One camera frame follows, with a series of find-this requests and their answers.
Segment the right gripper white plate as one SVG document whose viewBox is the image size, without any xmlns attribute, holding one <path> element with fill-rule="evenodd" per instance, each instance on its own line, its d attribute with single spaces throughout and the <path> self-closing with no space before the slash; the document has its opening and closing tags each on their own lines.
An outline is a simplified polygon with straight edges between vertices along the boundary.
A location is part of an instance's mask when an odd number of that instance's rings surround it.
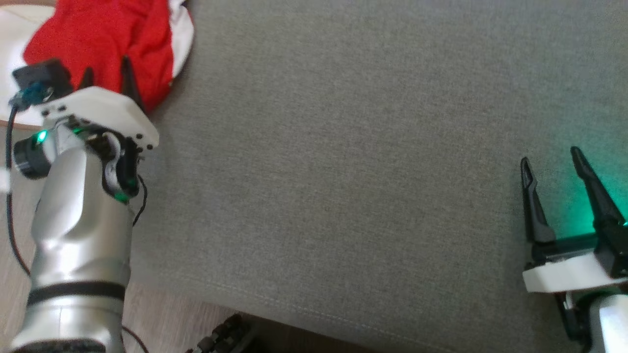
<svg viewBox="0 0 628 353">
<path fill-rule="evenodd" d="M 531 163 L 528 158 L 522 158 L 520 170 L 525 236 L 532 243 L 532 260 L 523 271 L 525 288 L 529 293 L 592 290 L 627 282 L 626 219 L 582 150 L 571 147 L 570 152 L 576 173 L 587 190 L 597 237 L 585 234 L 556 240 L 536 192 L 538 181 Z"/>
</svg>

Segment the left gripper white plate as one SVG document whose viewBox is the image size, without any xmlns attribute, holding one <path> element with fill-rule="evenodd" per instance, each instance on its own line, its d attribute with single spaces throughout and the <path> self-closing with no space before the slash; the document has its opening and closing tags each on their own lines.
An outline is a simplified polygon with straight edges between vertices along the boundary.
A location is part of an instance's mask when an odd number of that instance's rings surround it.
<svg viewBox="0 0 628 353">
<path fill-rule="evenodd" d="M 45 136 L 37 144 L 52 164 L 65 150 L 86 147 L 103 166 L 106 192 L 128 202 L 139 192 L 139 155 L 159 145 L 159 132 L 144 113 L 144 103 L 130 58 L 121 63 L 121 93 L 94 85 L 92 67 L 86 67 L 78 90 L 37 106 L 43 115 Z"/>
</svg>

